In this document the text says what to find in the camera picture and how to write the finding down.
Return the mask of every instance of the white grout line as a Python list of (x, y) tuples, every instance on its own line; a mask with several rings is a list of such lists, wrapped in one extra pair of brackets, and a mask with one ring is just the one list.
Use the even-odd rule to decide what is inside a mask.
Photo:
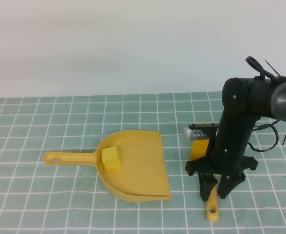
[[(14, 121), (13, 121), (13, 124), (12, 124), (12, 126), (11, 126), (11, 128), (10, 128), (10, 132), (9, 132), (8, 135), (11, 135), (11, 132), (12, 132), (14, 123), (15, 123), (15, 121), (16, 121), (16, 118), (17, 118), (17, 115), (15, 115), (15, 117), (14, 117)], [(3, 149), (6, 147), (6, 144), (7, 144), (8, 140), (9, 140), (9, 137), (7, 137), (7, 139), (6, 139), (6, 141), (5, 141), (5, 144), (4, 144), (4, 146), (3, 146)], [(8, 186), (8, 188), (7, 188), (6, 193), (5, 193), (4, 201), (3, 201), (2, 208), (1, 208), (1, 211), (0, 211), (0, 218), (1, 218), (1, 215), (2, 215), (2, 211), (4, 210), (4, 206), (5, 206), (5, 203), (6, 203), (8, 194), (9, 194), (9, 191), (10, 191), (10, 189), (11, 189), (11, 185), (12, 185), (12, 182), (13, 182), (13, 178), (14, 178), (16, 169), (17, 169), (17, 167), (18, 167), (18, 161), (19, 161), (19, 159), (20, 159), (20, 156), (21, 156), (21, 153), (20, 153), (20, 155), (19, 155), (19, 157), (18, 157), (17, 163), (16, 163), (15, 168), (14, 168), (14, 171), (13, 171), (13, 175), (11, 176), (11, 179), (10, 179), (10, 184), (9, 184), (9, 186)]]
[[(260, 144), (259, 144), (258, 137), (257, 137), (257, 133), (255, 133), (255, 136), (256, 136), (256, 139), (257, 139), (258, 145), (260, 145)], [(278, 196), (276, 195), (276, 191), (275, 191), (275, 188), (274, 188), (274, 185), (273, 185), (273, 181), (272, 181), (272, 178), (271, 178), (271, 174), (270, 174), (269, 168), (268, 168), (268, 166), (267, 166), (267, 164), (266, 164), (266, 160), (265, 160), (264, 153), (263, 153), (263, 152), (261, 152), (261, 155), (262, 155), (262, 157), (263, 157), (263, 159), (264, 159), (264, 163), (265, 163), (265, 166), (266, 166), (266, 170), (267, 170), (267, 172), (268, 172), (268, 176), (269, 176), (269, 179), (270, 179), (271, 186), (272, 186), (272, 188), (273, 188), (273, 192), (274, 192), (274, 195), (275, 195), (275, 199), (276, 199), (276, 201), (277, 201), (277, 203), (278, 203), (279, 210), (280, 210), (280, 212), (281, 212), (281, 216), (282, 216), (283, 222), (284, 222), (285, 227), (286, 227), (285, 217), (284, 217), (284, 215), (283, 215), (283, 212), (282, 212), (282, 209), (281, 209), (281, 205), (280, 205), (280, 202), (279, 202)]]
[[(82, 135), (82, 140), (81, 140), (81, 145), (80, 145), (80, 153), (82, 152), (82, 145), (83, 145), (83, 139), (84, 139), (84, 136), (85, 136), (85, 129), (86, 129), (86, 123), (87, 123), (87, 117), (85, 118), (85, 123), (84, 123), (84, 129), (83, 129), (83, 135)], [(77, 169), (76, 169), (76, 174), (75, 174), (75, 179), (74, 179), (74, 184), (73, 184), (73, 189), (71, 191), (71, 195), (70, 195), (70, 200), (69, 200), (69, 205), (68, 205), (68, 212), (67, 212), (67, 218), (66, 218), (66, 225), (65, 225), (65, 234), (67, 233), (67, 230), (68, 230), (68, 221), (69, 221), (69, 214), (70, 214), (70, 209), (71, 209), (71, 203), (72, 203), (72, 200), (73, 200), (73, 194), (74, 194), (74, 191), (75, 191), (75, 185), (76, 185), (76, 181), (77, 181), (77, 177), (78, 177), (78, 171), (79, 171), (79, 165), (77, 165)]]
[[(104, 115), (103, 115), (103, 123), (102, 123), (102, 137), (101, 137), (101, 140), (103, 139), (103, 134), (104, 134), (104, 123), (105, 123), (106, 107), (107, 107), (107, 95), (105, 97), (105, 106), (104, 106)], [(89, 234), (92, 234), (91, 233), (92, 217), (93, 217), (93, 211), (94, 211), (95, 193), (96, 193), (96, 188), (97, 188), (97, 184), (98, 184), (98, 177), (99, 177), (99, 173), (96, 172), (95, 183), (94, 183), (94, 194), (93, 194), (92, 208), (91, 208), (91, 216), (90, 216), (90, 223), (89, 223), (89, 232), (88, 232)]]
[[(45, 136), (47, 135), (48, 130), (49, 130), (49, 126), (47, 127)], [(22, 220), (23, 220), (23, 217), (24, 217), (24, 215), (25, 215), (27, 203), (28, 203), (29, 196), (30, 196), (30, 194), (31, 194), (31, 189), (32, 189), (32, 186), (33, 186), (35, 177), (36, 177), (36, 171), (37, 171), (37, 168), (38, 168), (38, 165), (39, 165), (40, 156), (41, 156), (41, 154), (42, 154), (44, 144), (45, 144), (45, 139), (43, 140), (42, 148), (40, 149), (40, 153), (39, 153), (39, 156), (38, 156), (38, 161), (37, 161), (37, 163), (36, 163), (36, 167), (35, 167), (35, 170), (34, 170), (32, 179), (31, 179), (30, 187), (29, 187), (29, 190), (28, 190), (28, 193), (27, 193), (27, 198), (26, 198), (26, 202), (25, 202), (25, 205), (24, 205), (24, 209), (23, 209), (23, 211), (22, 211), (22, 213), (21, 213), (21, 218), (20, 218), (20, 223), (19, 223), (19, 225), (18, 225), (18, 228), (20, 228), (21, 223), (22, 223)]]
[[(175, 97), (173, 95), (173, 102), (174, 102), (174, 110), (176, 111), (176, 102)], [(176, 130), (177, 130), (177, 141), (178, 141), (178, 147), (180, 146), (179, 143), (179, 135), (178, 135), (178, 124), (177, 124), (177, 113), (175, 113), (175, 120), (176, 120)], [(185, 193), (184, 193), (184, 182), (183, 182), (183, 172), (182, 172), (182, 164), (181, 164), (181, 153), (179, 150), (179, 159), (180, 159), (180, 173), (181, 173), (181, 183), (182, 183), (182, 193), (183, 193), (183, 202), (184, 202), (184, 214), (185, 214), (185, 226), (186, 226), (186, 233), (189, 234), (188, 231), (188, 219), (187, 219), (187, 211), (186, 211), (186, 202), (185, 202)]]
[[(159, 112), (158, 112), (158, 95), (156, 94), (156, 114), (157, 114), (157, 131), (159, 132)], [(163, 201), (161, 202), (161, 214), (162, 214), (162, 234), (164, 234), (164, 226), (163, 226)]]
[[(70, 113), (71, 113), (73, 101), (74, 101), (74, 97), (71, 99), (69, 115), (70, 115)], [(69, 117), (68, 117), (68, 119), (67, 119), (67, 125), (66, 125), (65, 135), (66, 135), (66, 133), (67, 133), (68, 123), (69, 123)], [(64, 146), (64, 142), (65, 142), (65, 139), (63, 139), (63, 142), (62, 142), (62, 144), (61, 144), (61, 152), (63, 151), (62, 148), (63, 148), (63, 146)], [(48, 202), (47, 202), (47, 207), (46, 207), (46, 211), (45, 211), (44, 219), (43, 219), (43, 223), (42, 223), (42, 230), (41, 230), (40, 234), (43, 233), (43, 228), (44, 228), (45, 223), (46, 223), (46, 217), (47, 217), (48, 209), (49, 209), (50, 202), (51, 202), (51, 197), (52, 197), (52, 192), (53, 192), (53, 188), (54, 188), (54, 183), (55, 183), (55, 178), (56, 178), (56, 173), (57, 173), (58, 167), (59, 167), (59, 166), (56, 165), (56, 169), (55, 169), (55, 172), (54, 172), (54, 178), (53, 178), (53, 182), (52, 182), (52, 186), (51, 186), (51, 192), (50, 192), (49, 199), (48, 199)]]

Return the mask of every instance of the black object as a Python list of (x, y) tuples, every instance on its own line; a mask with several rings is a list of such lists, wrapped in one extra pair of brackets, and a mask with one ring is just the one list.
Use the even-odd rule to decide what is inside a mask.
[[(278, 121), (286, 122), (286, 78), (274, 69), (277, 76), (264, 70), (251, 56), (247, 57), (246, 61), (260, 74), (254, 78), (232, 78), (224, 84), (224, 110), (219, 124), (189, 125), (190, 129), (201, 129), (209, 136), (205, 156), (188, 161), (185, 167), (190, 176), (198, 173), (200, 196), (203, 201), (208, 200), (212, 188), (218, 183), (213, 174), (221, 175), (218, 195), (222, 199), (245, 181), (243, 171), (255, 170), (258, 165), (253, 157), (244, 156), (247, 145), (258, 152), (272, 149), (278, 143), (274, 124)], [(276, 121), (255, 126), (261, 117), (273, 118)], [(275, 144), (266, 150), (255, 149), (248, 142), (252, 131), (268, 127), (275, 132)]]

